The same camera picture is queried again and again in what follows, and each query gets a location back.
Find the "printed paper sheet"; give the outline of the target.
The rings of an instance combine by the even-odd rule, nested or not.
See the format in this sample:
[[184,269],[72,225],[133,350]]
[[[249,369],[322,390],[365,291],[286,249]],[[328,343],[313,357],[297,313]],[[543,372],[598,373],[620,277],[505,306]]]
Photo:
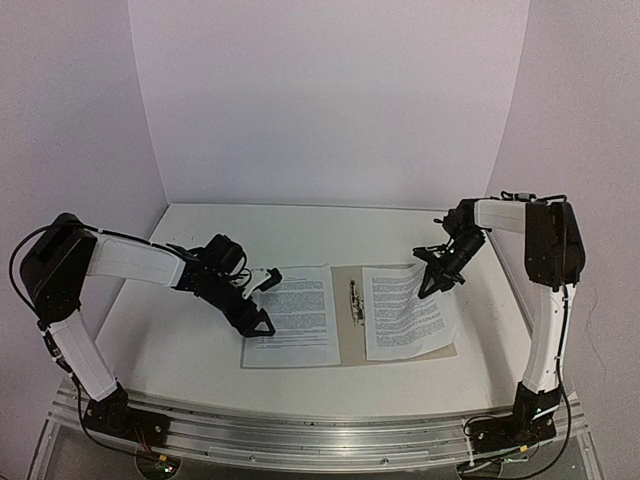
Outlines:
[[275,328],[244,341],[244,369],[297,369],[341,364],[331,268],[286,268],[258,305]]
[[367,361],[412,360],[454,343],[448,299],[440,292],[418,297],[423,275],[419,264],[362,269]]

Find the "metal folder clip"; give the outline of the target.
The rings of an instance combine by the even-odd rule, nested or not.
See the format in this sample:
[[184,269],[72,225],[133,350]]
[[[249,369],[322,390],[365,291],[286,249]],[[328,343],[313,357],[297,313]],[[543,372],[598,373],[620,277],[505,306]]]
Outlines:
[[363,327],[365,324],[364,303],[361,291],[354,279],[349,282],[349,302],[354,325]]

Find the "beige file folder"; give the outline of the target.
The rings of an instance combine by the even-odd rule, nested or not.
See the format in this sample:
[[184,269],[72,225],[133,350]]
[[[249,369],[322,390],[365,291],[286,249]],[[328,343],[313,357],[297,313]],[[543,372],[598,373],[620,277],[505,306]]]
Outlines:
[[351,316],[349,302],[349,282],[354,279],[361,291],[363,303],[362,288],[362,266],[343,266],[330,267],[333,282],[335,310],[337,317],[337,330],[339,340],[339,351],[341,364],[333,367],[359,367],[359,366],[377,366],[385,364],[401,364],[416,363],[419,361],[431,361],[443,358],[452,358],[456,356],[457,351],[455,344],[447,348],[443,348],[431,354],[417,357],[412,360],[404,360],[397,362],[369,362],[366,360],[365,354],[365,328],[355,326]]

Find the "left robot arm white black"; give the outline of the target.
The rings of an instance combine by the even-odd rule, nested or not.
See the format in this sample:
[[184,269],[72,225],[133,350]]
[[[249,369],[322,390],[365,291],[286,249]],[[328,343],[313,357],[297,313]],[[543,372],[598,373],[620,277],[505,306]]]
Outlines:
[[250,268],[243,247],[226,235],[185,248],[102,229],[63,212],[27,234],[8,260],[9,281],[35,315],[53,362],[74,384],[85,435],[165,444],[167,415],[132,405],[87,322],[88,289],[100,278],[138,282],[193,295],[214,308],[244,338],[271,337],[275,326],[255,296],[282,280],[276,268]]

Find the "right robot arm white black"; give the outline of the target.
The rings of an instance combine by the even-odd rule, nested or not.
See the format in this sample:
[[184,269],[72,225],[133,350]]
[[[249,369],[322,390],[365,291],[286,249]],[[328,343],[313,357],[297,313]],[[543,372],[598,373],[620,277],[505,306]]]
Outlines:
[[438,222],[448,242],[413,250],[414,257],[426,264],[419,298],[462,284],[463,268],[494,230],[522,235],[524,269],[539,289],[530,353],[513,408],[505,416],[466,424],[473,452],[521,450],[554,438],[554,414],[569,405],[563,362],[574,295],[586,264],[571,204],[564,195],[502,192],[497,197],[463,199]]

